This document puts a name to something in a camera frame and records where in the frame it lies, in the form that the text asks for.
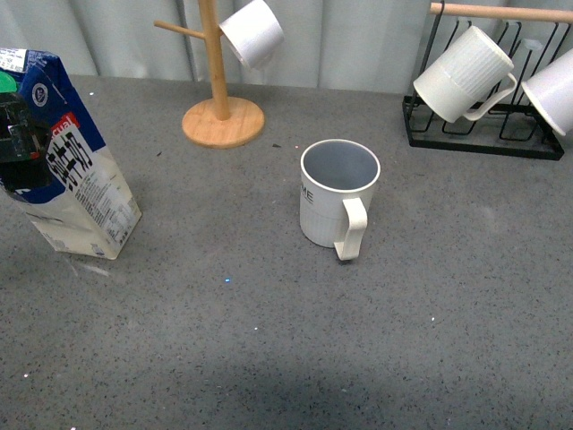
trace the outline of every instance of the white mug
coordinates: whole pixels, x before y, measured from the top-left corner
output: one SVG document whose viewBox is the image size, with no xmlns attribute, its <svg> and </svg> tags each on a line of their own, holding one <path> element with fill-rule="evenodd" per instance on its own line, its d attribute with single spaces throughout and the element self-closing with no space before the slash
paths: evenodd
<svg viewBox="0 0 573 430">
<path fill-rule="evenodd" d="M 219 27 L 241 64 L 250 69 L 263 67 L 285 40 L 277 18 L 263 0 L 252 0 Z"/>
<path fill-rule="evenodd" d="M 477 121 L 517 87 L 511 59 L 482 30 L 472 25 L 418 78 L 414 88 L 441 118 Z M 479 109 L 469 109 L 508 76 L 511 86 L 493 94 Z"/>
<path fill-rule="evenodd" d="M 521 87 L 553 130 L 573 129 L 573 49 L 536 73 Z"/>
<path fill-rule="evenodd" d="M 309 146 L 301 157 L 300 222 L 317 245 L 336 248 L 340 260 L 360 251 L 367 211 L 380 176 L 380 162 L 365 146 L 329 139 Z"/>
</svg>

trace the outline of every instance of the white curtain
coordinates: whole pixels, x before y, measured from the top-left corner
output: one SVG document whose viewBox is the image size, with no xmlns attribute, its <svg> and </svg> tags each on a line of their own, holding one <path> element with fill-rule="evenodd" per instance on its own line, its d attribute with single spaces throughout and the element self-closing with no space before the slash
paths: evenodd
<svg viewBox="0 0 573 430">
<path fill-rule="evenodd" d="M 219 21 L 247 3 L 218 0 Z M 244 69 L 224 45 L 228 82 L 405 93 L 433 20 L 430 0 L 267 3 L 285 43 L 262 71 Z M 573 10 L 571 0 L 450 3 Z M 68 73 L 207 81 L 203 42 L 158 29 L 154 20 L 201 30 L 196 0 L 0 0 L 0 47 L 53 52 Z M 491 26 L 487 20 L 475 24 Z M 447 37 L 446 27 L 440 26 L 438 39 Z M 528 31 L 541 38 L 548 30 L 530 25 Z"/>
</svg>

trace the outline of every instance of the black metal mug rack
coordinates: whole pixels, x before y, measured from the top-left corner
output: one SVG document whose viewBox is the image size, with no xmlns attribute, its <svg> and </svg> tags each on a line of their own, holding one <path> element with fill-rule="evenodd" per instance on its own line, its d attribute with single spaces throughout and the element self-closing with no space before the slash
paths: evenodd
<svg viewBox="0 0 573 430">
<path fill-rule="evenodd" d="M 432 3 L 431 13 L 436 16 L 419 74 L 422 74 L 428 65 L 432 50 L 438 48 L 436 34 L 445 15 L 455 17 L 456 22 L 448 41 L 442 47 L 444 51 L 458 34 L 472 25 L 472 18 L 488 18 L 502 22 L 497 44 L 508 46 L 505 50 L 510 58 L 520 53 L 525 55 L 525 60 L 520 70 L 514 71 L 517 76 L 517 89 L 508 96 L 510 102 L 497 104 L 479 121 L 470 122 L 461 118 L 454 124 L 447 123 L 430 110 L 415 90 L 406 95 L 402 101 L 402 110 L 410 146 L 559 160 L 564 153 L 559 141 L 552 128 L 529 103 L 520 84 L 558 56 L 571 29 L 573 12 L 466 6 L 446 4 L 442 0 L 440 3 Z M 551 34 L 543 42 L 523 39 L 523 21 L 544 22 L 552 26 Z M 485 98 L 489 98 L 499 86 L 497 84 L 492 88 Z M 479 108 L 481 105 L 480 101 L 473 108 Z"/>
</svg>

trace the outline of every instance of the gray countertop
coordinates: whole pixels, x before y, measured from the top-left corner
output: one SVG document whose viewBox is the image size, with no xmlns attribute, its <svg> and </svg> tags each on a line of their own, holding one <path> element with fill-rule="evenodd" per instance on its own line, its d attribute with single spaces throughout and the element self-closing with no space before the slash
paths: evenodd
<svg viewBox="0 0 573 430">
<path fill-rule="evenodd" d="M 571 142 L 411 148 L 399 96 L 230 85 L 267 123 L 210 150 L 207 84 L 73 82 L 143 216 L 115 261 L 60 254 L 2 194 L 0 428 L 570 427 Z M 350 263 L 298 225 L 328 138 L 381 161 Z"/>
</svg>

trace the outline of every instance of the milk carton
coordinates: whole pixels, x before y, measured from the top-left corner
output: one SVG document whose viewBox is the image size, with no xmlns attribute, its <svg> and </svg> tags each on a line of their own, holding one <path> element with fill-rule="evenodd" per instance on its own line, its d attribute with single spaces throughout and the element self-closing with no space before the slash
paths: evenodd
<svg viewBox="0 0 573 430">
<path fill-rule="evenodd" d="M 30 114 L 18 110 L 7 121 L 24 126 L 0 130 L 2 187 L 57 251 L 115 259 L 141 212 L 60 59 L 0 48 L 0 71 L 16 80 Z M 21 138 L 28 132 L 26 146 Z M 18 150 L 7 150 L 10 142 Z M 26 177 L 36 160 L 36 173 Z"/>
</svg>

